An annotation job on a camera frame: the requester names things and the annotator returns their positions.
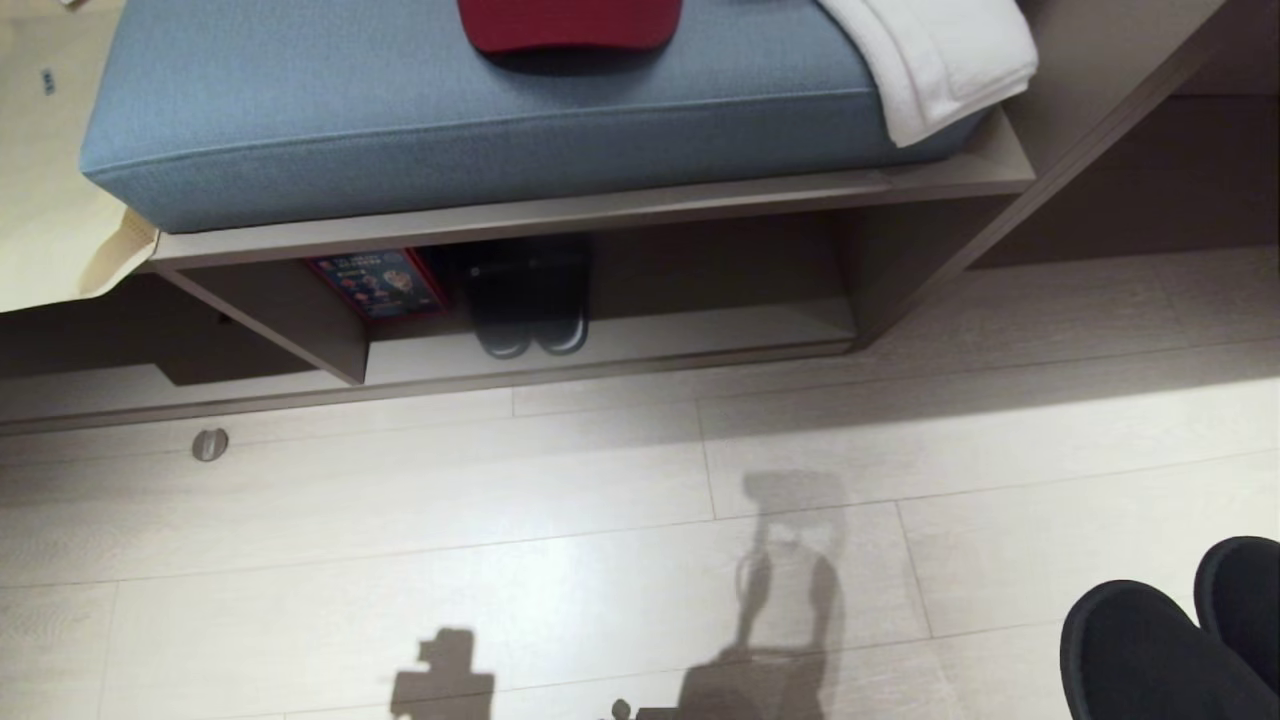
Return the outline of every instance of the floor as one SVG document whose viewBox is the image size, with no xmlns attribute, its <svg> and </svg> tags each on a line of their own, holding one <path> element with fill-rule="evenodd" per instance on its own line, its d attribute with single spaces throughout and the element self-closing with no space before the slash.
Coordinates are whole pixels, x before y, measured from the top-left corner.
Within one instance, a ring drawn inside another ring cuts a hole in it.
<svg viewBox="0 0 1280 720">
<path fill-rule="evenodd" d="M 1065 720 L 1080 593 L 1189 607 L 1210 544 L 1280 536 L 1276 264 L 972 272 L 849 357 L 0 438 L 0 717 Z"/>
</svg>

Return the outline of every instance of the cushion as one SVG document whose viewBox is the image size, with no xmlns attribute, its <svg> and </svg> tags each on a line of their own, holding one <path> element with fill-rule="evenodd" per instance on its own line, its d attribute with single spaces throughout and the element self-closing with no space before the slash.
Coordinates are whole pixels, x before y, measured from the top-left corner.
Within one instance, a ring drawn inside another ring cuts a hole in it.
<svg viewBox="0 0 1280 720">
<path fill-rule="evenodd" d="M 648 55 L 492 61 L 454 0 L 129 0 L 81 170 L 168 232 L 932 161 L 813 0 L 696 0 Z"/>
</svg>

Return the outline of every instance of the red cap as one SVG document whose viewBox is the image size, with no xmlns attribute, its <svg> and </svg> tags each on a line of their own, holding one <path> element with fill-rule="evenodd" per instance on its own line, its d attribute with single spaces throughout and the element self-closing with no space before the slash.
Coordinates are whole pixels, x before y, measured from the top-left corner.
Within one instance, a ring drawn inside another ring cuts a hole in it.
<svg viewBox="0 0 1280 720">
<path fill-rule="evenodd" d="M 652 50 L 671 40 L 681 0 L 458 0 L 481 53 L 538 47 Z"/>
</svg>

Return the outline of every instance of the white towel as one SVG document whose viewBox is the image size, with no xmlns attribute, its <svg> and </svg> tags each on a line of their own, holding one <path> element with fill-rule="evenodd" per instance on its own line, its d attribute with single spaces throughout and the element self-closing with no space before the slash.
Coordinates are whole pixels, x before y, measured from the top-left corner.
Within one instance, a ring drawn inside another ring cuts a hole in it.
<svg viewBox="0 0 1280 720">
<path fill-rule="evenodd" d="M 861 50 L 899 147 L 1027 90 L 1039 63 L 1014 0 L 818 0 Z"/>
</svg>

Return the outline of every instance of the slipper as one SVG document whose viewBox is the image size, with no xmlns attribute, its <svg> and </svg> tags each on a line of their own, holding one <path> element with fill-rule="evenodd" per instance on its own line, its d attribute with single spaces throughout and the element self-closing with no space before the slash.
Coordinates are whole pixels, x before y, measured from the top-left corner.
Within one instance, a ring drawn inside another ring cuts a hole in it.
<svg viewBox="0 0 1280 720">
<path fill-rule="evenodd" d="M 1240 537 L 1210 548 L 1196 571 L 1196 614 L 1280 694 L 1280 543 Z"/>
<path fill-rule="evenodd" d="M 1276 720 L 1280 697 L 1165 593 L 1103 583 L 1066 618 L 1062 689 L 1075 720 Z"/>
</svg>

